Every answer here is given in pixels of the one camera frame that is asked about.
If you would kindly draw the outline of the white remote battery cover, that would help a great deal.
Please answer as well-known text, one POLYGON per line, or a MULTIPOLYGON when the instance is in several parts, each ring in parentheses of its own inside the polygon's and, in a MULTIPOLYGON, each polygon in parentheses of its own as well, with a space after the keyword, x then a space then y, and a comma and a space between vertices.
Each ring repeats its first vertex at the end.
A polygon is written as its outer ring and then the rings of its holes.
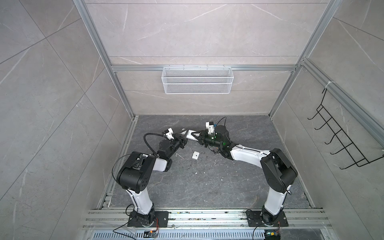
POLYGON ((192 155, 192 159, 197 160, 199 158, 199 155, 200 153, 195 151, 192 155))

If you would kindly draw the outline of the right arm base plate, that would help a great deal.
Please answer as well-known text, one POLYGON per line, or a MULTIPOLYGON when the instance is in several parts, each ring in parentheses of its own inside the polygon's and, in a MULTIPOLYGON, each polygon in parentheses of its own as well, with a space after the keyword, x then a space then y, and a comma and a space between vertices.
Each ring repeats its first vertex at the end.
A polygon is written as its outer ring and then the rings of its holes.
POLYGON ((277 215, 272 215, 267 210, 261 211, 246 210, 246 219, 249 227, 267 226, 267 227, 288 227, 289 223, 283 210, 277 215))

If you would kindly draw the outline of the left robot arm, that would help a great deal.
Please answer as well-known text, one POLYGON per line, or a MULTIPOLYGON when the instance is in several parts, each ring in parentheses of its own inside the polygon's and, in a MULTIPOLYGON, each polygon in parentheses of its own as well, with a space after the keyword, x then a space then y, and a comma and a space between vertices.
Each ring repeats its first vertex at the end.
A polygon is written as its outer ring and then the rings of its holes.
POLYGON ((131 220, 137 221, 144 227, 149 227, 155 221, 154 203, 149 197, 147 185, 152 172, 167 172, 172 165, 171 157, 180 148, 184 148, 188 139, 179 133, 166 137, 159 143, 158 151, 151 155, 133 151, 127 155, 127 160, 116 176, 116 182, 131 197, 134 214, 131 220))

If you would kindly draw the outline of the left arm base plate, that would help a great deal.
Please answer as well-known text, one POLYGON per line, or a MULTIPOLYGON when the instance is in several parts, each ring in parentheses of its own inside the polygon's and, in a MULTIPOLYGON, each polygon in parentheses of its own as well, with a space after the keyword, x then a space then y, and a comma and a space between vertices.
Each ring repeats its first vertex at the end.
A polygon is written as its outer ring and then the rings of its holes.
POLYGON ((156 227, 166 228, 169 221, 169 212, 155 211, 148 215, 137 214, 131 212, 128 222, 128 227, 156 227))

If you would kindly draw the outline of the white remote control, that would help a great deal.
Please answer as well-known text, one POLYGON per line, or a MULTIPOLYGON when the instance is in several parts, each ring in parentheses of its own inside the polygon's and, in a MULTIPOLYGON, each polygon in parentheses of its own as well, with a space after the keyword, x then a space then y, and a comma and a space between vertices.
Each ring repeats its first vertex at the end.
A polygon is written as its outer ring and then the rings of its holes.
POLYGON ((189 140, 198 141, 199 136, 200 136, 200 133, 196 133, 196 131, 193 131, 193 130, 186 131, 186 138, 189 140))

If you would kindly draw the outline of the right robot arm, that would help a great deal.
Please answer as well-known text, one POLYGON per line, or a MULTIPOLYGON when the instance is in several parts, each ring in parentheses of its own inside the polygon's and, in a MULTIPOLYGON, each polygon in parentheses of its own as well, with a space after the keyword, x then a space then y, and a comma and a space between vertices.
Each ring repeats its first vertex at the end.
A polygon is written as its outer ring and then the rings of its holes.
POLYGON ((215 128, 192 132, 191 135, 204 147, 215 147, 224 158, 241 161, 263 170, 269 185, 267 200, 265 201, 261 218, 263 224, 272 226, 282 216, 284 202, 290 188, 298 176, 298 172, 282 150, 257 150, 245 147, 231 141, 229 131, 224 125, 215 128))

